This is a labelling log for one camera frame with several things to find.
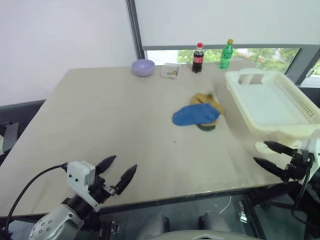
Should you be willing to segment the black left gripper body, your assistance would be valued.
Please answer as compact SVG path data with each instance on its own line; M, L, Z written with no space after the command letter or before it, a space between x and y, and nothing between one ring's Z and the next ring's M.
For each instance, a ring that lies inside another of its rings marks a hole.
M106 185L104 178L95 176L93 184L88 188L90 196L99 204L103 204L108 198L118 192L115 185Z

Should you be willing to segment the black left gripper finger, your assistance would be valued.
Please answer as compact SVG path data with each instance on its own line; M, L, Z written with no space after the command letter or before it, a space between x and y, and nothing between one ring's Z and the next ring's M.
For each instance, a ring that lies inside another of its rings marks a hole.
M132 167L127 169L126 172L121 176L120 181L114 187L115 194L120 195L125 190L125 188L132 181L136 173L137 167L137 164L133 165Z
M95 166L95 174L104 173L112 165L116 157L116 155L109 156L97 164Z

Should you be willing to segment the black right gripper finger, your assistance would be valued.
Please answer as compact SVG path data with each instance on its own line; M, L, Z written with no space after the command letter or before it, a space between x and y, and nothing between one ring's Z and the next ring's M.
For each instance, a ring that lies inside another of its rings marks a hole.
M277 167L276 164L272 163L269 160L266 160L266 159L263 159L263 158L260 158L260 157L254 157L253 159L263 169L265 169L266 171L268 171L268 172L272 173L273 175L279 177L284 183L288 183L289 182L289 178L287 176L287 171L286 170Z
M277 152L279 154L285 154L288 156L293 157L298 150L295 148L290 148L286 145L283 145L281 143L275 142L275 141L264 141L263 142L269 149L271 149L274 152Z

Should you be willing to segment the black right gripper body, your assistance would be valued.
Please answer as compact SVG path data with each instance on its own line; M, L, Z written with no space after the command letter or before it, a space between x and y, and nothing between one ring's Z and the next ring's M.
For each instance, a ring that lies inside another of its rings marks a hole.
M285 166L285 181L289 179L302 180L307 175L307 170L311 168L312 163L304 159L301 153L298 153L298 149L285 147L284 153L291 157L290 163Z

